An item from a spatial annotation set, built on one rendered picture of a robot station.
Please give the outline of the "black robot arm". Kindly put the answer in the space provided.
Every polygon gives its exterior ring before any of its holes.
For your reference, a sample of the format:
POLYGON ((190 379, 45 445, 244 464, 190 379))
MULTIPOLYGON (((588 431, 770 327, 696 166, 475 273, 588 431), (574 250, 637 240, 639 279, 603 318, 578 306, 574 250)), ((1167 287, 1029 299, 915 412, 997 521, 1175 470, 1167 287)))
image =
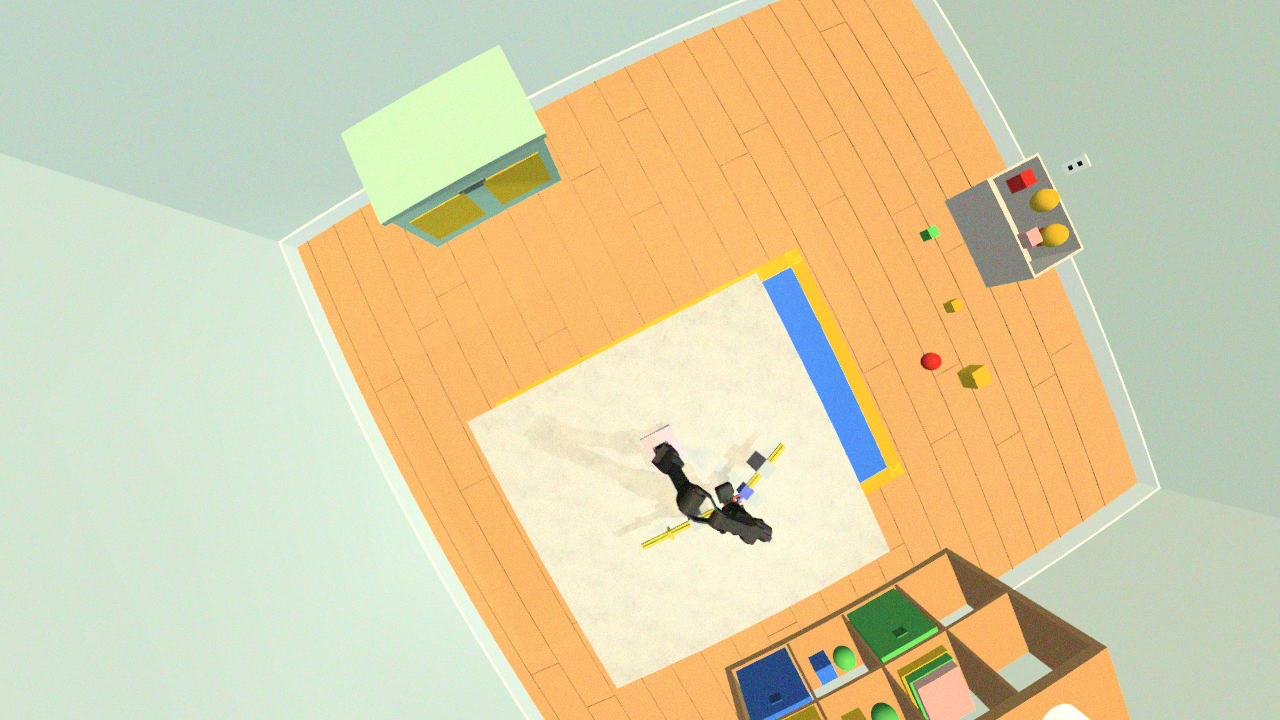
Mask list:
POLYGON ((768 527, 760 518, 753 518, 753 515, 744 509, 736 509, 733 515, 730 515, 726 507, 718 509, 712 495, 709 495, 700 486, 694 486, 689 478, 684 475, 682 469, 685 462, 680 457, 678 451, 673 447, 673 445, 669 445, 668 441, 654 446, 653 450, 657 455, 653 457, 652 462, 673 482, 675 489, 677 491, 675 501, 678 506, 678 511, 686 518, 690 518, 696 523, 707 524, 716 530, 721 530, 722 536, 724 536, 726 532, 737 534, 740 536, 740 541, 746 544, 755 544, 756 541, 765 543, 773 539, 772 528, 768 527), (694 516, 707 497, 710 498, 714 511, 710 512, 709 518, 694 516))

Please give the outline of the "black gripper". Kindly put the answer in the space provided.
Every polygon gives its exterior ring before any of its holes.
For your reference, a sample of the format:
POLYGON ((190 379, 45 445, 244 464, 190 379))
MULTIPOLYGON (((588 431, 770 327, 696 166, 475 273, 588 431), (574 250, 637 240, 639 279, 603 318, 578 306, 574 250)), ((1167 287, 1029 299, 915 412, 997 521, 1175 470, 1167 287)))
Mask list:
POLYGON ((742 503, 739 505, 740 503, 739 501, 733 502, 735 497, 733 492, 735 492, 733 486, 731 486, 730 482, 724 482, 722 486, 716 487, 716 496, 719 503, 724 503, 724 507, 727 509, 727 512, 730 512, 730 515, 733 515, 733 511, 736 509, 744 509, 742 503))

